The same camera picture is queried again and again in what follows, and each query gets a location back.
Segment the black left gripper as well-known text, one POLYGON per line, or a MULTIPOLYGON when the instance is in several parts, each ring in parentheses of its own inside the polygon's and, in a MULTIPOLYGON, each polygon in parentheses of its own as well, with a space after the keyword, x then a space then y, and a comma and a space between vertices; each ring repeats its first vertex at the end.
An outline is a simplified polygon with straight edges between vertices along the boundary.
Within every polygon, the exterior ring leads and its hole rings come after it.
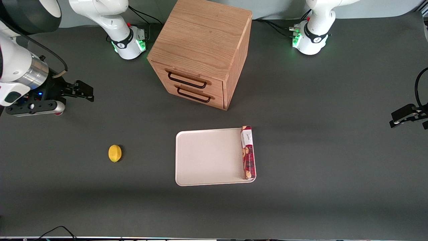
MULTIPOLYGON (((394 111, 391 114, 392 120, 389 122, 390 127, 393 129, 405 122, 418 122, 428 118, 428 104, 416 106, 408 104, 402 108, 394 111)), ((428 121, 422 123, 424 130, 428 130, 428 121)))

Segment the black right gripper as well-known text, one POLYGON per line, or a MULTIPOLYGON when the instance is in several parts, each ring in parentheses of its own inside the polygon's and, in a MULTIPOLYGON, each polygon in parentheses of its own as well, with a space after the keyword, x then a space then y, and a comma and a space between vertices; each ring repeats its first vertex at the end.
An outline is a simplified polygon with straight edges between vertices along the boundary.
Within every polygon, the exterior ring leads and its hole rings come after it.
MULTIPOLYGON (((94 102, 94 96, 74 94, 73 84, 68 83, 63 77, 53 78, 57 72, 49 69, 49 74, 45 82, 36 89, 31 90, 25 95, 25 100, 57 100, 61 101, 65 97, 84 98, 94 102)), ((75 82, 75 92, 93 93, 93 87, 81 80, 75 82)))

